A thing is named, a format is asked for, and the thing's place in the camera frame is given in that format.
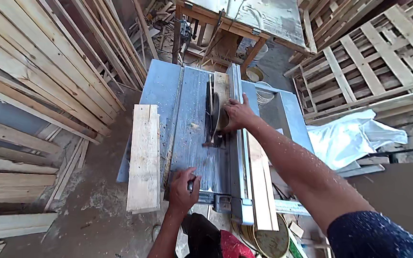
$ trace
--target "dark blue sleeve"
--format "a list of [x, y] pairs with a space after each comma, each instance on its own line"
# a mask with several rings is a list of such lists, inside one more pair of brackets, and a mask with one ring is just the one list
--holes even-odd
[[376, 212], [353, 212], [328, 227], [336, 258], [413, 257], [413, 235]]

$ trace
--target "dirt floor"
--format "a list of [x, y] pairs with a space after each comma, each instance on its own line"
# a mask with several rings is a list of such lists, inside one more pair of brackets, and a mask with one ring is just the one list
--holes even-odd
[[[258, 63], [265, 74], [264, 81], [293, 91], [289, 80], [282, 75], [291, 67], [286, 60], [292, 51], [272, 42], [268, 46], [267, 55]], [[127, 92], [124, 101], [127, 111], [121, 112], [110, 126], [111, 134], [100, 145], [90, 144], [84, 168], [74, 171], [61, 200], [52, 205], [59, 217], [49, 231], [8, 238], [0, 258], [146, 257], [153, 243], [153, 227], [162, 223], [168, 202], [163, 201], [157, 212], [128, 214], [125, 210], [127, 184], [116, 183], [132, 132], [133, 105], [139, 99], [140, 93]], [[205, 216], [209, 214], [210, 221], [219, 229], [232, 231], [228, 215], [218, 214], [206, 205], [195, 205], [193, 210]], [[181, 231], [176, 252], [179, 257], [189, 252], [187, 236]]]

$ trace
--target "white plastic sheet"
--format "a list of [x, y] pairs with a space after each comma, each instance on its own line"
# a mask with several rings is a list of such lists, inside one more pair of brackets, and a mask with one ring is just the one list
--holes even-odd
[[374, 121], [371, 109], [322, 126], [307, 126], [315, 155], [337, 170], [388, 143], [406, 144], [407, 133]]

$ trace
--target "wooden crate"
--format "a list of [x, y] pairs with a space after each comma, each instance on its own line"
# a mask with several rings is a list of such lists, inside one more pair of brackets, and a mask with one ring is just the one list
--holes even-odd
[[[307, 47], [322, 50], [339, 39], [383, 0], [311, 0], [299, 5]], [[295, 52], [289, 62], [300, 63], [307, 55]]]
[[307, 124], [367, 108], [378, 118], [413, 110], [411, 17], [395, 5], [292, 69]]

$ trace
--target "person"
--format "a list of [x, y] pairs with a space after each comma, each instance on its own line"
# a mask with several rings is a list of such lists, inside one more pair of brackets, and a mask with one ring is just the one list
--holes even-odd
[[[328, 237], [337, 258], [413, 257], [413, 235], [376, 212], [355, 188], [315, 155], [255, 115], [246, 94], [243, 104], [229, 99], [224, 109], [229, 115], [224, 132], [245, 128], [258, 140], [279, 176]], [[199, 197], [201, 177], [196, 177], [194, 170], [191, 167], [179, 172], [172, 182], [168, 211], [148, 257], [175, 257], [181, 224], [188, 234], [189, 257], [252, 257], [235, 237], [211, 229], [202, 215], [187, 214]], [[192, 193], [187, 190], [190, 180], [194, 181]]]

